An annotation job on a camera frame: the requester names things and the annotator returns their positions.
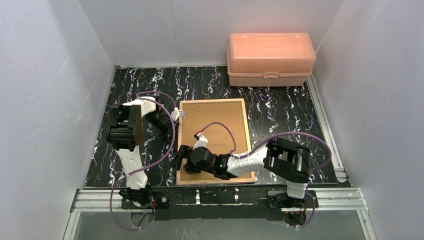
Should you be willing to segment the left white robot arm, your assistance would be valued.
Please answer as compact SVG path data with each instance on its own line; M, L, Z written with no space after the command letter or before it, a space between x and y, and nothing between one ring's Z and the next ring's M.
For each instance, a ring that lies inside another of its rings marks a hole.
M119 194L139 207L150 206L154 197L140 153L143 141L143 121L156 127L169 145L169 151L177 149L177 125L184 114L177 106L168 111L160 92L150 96L144 92L141 97L123 104L112 104L109 108L106 140L115 150L126 176L126 188Z

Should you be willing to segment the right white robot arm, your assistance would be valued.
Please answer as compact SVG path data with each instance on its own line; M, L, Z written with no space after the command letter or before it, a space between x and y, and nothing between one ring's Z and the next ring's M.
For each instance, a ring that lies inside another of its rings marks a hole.
M201 133L195 137L195 145L181 145L171 163L190 174L202 172L215 179L229 181L246 173L266 169L286 180L287 190L271 197L278 208L294 208L306 205L305 195L309 182L309 148L274 137L264 145L239 154L215 154L208 148L208 140Z

